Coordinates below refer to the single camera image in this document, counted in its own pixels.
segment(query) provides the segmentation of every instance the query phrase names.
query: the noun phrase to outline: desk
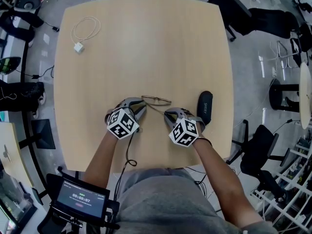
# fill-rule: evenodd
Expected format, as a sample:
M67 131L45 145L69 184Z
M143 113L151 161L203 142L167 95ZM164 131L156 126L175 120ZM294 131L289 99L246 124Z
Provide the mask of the desk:
M13 123L0 122L0 159L5 172L24 185L33 187L33 182L21 158L20 145Z
M87 16L101 21L96 37L78 55L72 27ZM88 35L94 25L77 27ZM219 8L196 0L97 0L66 9L55 61L54 101L67 169L85 171L105 132L104 117L127 97L156 96L196 114L200 93L213 98L204 136L226 158L233 131L233 78ZM129 158L137 168L199 164L192 148L174 145L163 116L151 108L140 120ZM112 172L125 163L129 138L118 142Z
M299 108L281 106L283 91L299 91ZM312 111L312 79L306 63L300 65L300 84L281 85L277 79L274 79L270 86L269 97L273 109L300 113L301 126L306 129Z

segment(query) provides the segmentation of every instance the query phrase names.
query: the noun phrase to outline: person's left arm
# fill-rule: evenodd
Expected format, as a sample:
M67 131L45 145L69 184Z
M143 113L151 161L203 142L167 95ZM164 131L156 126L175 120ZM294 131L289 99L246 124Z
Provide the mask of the person's left arm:
M83 181L106 188L117 141L111 132L106 132L84 174Z

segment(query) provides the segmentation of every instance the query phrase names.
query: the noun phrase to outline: person's right arm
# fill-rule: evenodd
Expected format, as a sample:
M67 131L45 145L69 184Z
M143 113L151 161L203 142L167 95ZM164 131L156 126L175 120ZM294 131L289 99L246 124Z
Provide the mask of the person's right arm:
M245 197L237 175L211 144L203 139L197 139L193 146L218 197L225 220L239 228L263 221Z

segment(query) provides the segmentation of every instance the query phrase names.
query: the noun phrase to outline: display screen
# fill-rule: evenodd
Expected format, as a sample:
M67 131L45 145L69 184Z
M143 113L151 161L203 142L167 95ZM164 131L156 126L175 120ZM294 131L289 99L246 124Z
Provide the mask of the display screen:
M57 201L77 211L101 218L105 196L64 181Z

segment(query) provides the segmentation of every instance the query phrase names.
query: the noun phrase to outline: person's arm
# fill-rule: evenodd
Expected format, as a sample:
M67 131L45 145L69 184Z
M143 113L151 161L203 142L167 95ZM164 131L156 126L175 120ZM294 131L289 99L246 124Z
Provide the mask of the person's arm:
M106 188L117 141L111 132L106 132L84 174L83 181Z
M223 161L210 143L203 139L197 139L193 146L219 199L225 220L239 228L263 221L245 197L237 175Z

